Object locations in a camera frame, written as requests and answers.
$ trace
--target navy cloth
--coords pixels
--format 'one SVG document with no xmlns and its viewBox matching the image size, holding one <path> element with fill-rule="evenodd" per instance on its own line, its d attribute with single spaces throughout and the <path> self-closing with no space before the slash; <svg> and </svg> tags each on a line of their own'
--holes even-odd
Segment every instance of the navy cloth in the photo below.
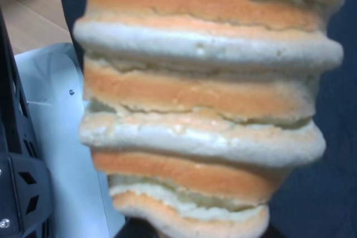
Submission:
<svg viewBox="0 0 357 238">
<path fill-rule="evenodd" d="M 85 2 L 62 0 L 71 32 Z M 357 237 L 357 0 L 347 0 L 333 17 L 329 37 L 344 46 L 345 60 L 322 77 L 317 99 L 315 122 L 327 151 L 294 171 L 270 205 L 272 223 L 288 238 Z"/>
</svg>

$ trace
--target white cream layer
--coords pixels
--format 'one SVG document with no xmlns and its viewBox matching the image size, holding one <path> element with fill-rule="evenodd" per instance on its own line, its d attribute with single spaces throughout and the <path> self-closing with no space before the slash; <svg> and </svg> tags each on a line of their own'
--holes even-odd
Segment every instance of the white cream layer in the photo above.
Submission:
<svg viewBox="0 0 357 238">
<path fill-rule="evenodd" d="M 163 183 L 150 181 L 144 178 L 130 176 L 110 175 L 109 192 L 111 196 L 125 192 L 134 192 L 138 195 L 147 195 L 155 200 L 159 200 L 167 206 L 173 207 L 181 217 L 196 218 L 199 220 L 232 220 L 244 221 L 260 213 L 265 206 L 246 208 L 240 211 L 228 210 L 227 208 L 211 205 L 206 202 L 205 206 L 200 206 L 194 200 L 182 195 L 174 188 Z"/>
<path fill-rule="evenodd" d="M 79 135 L 82 143 L 98 149 L 130 148 L 274 168 L 311 163 L 325 150 L 325 140 L 313 121 L 297 129 L 283 129 L 184 113 L 87 112 Z"/>
<path fill-rule="evenodd" d="M 240 32 L 249 30 L 261 30 L 261 35 L 240 36 Z M 323 35 L 299 33 L 299 39 L 277 40 L 269 39 L 270 32 L 262 26 L 240 26 L 237 36 L 218 36 L 95 21 L 79 21 L 74 28 L 76 39 L 87 51 L 166 65 L 204 65 L 231 71 L 277 68 L 322 72 L 342 61 L 341 45 Z M 286 32 L 292 36 L 296 33 Z"/>
</svg>

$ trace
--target cream filling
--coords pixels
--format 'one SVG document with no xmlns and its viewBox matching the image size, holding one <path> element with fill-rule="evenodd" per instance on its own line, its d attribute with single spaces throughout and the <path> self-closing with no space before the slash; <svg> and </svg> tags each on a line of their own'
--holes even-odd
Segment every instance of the cream filling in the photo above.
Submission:
<svg viewBox="0 0 357 238">
<path fill-rule="evenodd" d="M 233 68 L 224 68 L 225 66 L 210 66 L 205 64 L 190 65 L 182 62 L 177 64 L 175 62 L 165 61 L 150 61 L 135 57 L 131 55 L 109 56 L 105 53 L 87 49 L 85 53 L 86 59 L 94 61 L 100 66 L 110 66 L 118 73 L 125 74 L 128 72 L 144 71 L 155 72 L 159 74 L 166 74 L 172 76 L 184 76 L 194 78 L 213 78 L 224 80 L 258 80 L 258 81 L 310 81 L 315 84 L 319 79 L 322 70 L 315 68 L 313 70 L 304 69 L 279 69 L 279 66 L 252 68 L 240 66 L 234 70 Z"/>
<path fill-rule="evenodd" d="M 313 121 L 297 129 L 283 129 L 206 120 L 192 114 L 131 116 L 87 110 L 79 133 L 81 142 L 91 147 L 131 148 L 274 168 L 311 163 L 325 150 L 324 138 Z"/>
<path fill-rule="evenodd" d="M 205 118 L 205 114 L 210 115 L 207 121 L 210 120 L 208 125 L 215 125 L 217 121 L 222 121 L 227 124 L 227 129 L 234 129 L 237 126 L 247 127 L 252 129 L 264 129 L 264 128 L 280 128 L 282 130 L 299 130 L 304 128 L 307 124 L 311 122 L 311 117 L 299 118 L 297 120 L 279 120 L 279 119 L 267 119 L 267 118 L 256 118 L 256 119 L 243 119 L 243 118 L 228 118 L 222 113 L 218 113 L 212 108 L 204 106 L 196 106 L 190 110 L 152 110 L 152 109 L 142 109 L 138 107 L 129 107 L 123 104 L 106 104 L 96 98 L 91 98 L 90 103 L 86 109 L 87 114 L 96 113 L 111 113 L 116 114 L 118 117 L 130 117 L 136 118 L 138 120 L 144 120 L 145 122 L 151 120 L 152 122 L 160 121 L 163 115 L 170 118 L 172 116 L 182 116 L 182 121 L 177 121 L 173 130 L 177 133 L 184 133 L 186 128 L 182 125 L 189 124 L 192 120 L 190 116 L 194 116 L 196 119 Z"/>
<path fill-rule="evenodd" d="M 249 208 L 247 208 L 247 205 L 232 205 L 232 202 L 218 198 L 184 192 L 169 183 L 134 176 L 110 175 L 109 188 L 111 196 L 126 192 L 147 195 L 167 206 L 173 207 L 181 217 L 196 218 L 204 221 L 244 221 L 257 215 L 264 208 L 263 205 L 250 206 Z"/>
</svg>

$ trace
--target metal screw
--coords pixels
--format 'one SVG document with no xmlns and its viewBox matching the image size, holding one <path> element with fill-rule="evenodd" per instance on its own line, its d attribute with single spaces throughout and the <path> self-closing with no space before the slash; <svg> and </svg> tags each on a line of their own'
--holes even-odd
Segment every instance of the metal screw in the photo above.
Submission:
<svg viewBox="0 0 357 238">
<path fill-rule="evenodd" d="M 10 226 L 10 220 L 8 220 L 7 218 L 4 218 L 0 222 L 0 229 L 6 229 L 6 228 L 9 228 L 9 226 Z"/>
</svg>

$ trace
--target white surface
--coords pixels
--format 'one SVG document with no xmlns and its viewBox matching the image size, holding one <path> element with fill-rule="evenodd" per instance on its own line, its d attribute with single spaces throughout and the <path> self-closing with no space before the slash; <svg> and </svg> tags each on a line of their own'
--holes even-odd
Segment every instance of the white surface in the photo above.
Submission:
<svg viewBox="0 0 357 238">
<path fill-rule="evenodd" d="M 96 172 L 89 149 L 78 140 L 83 76 L 72 44 L 19 54 L 16 63 L 39 150 L 52 177 L 55 237 L 113 237 L 124 217 L 112 206 L 106 176 Z"/>
</svg>

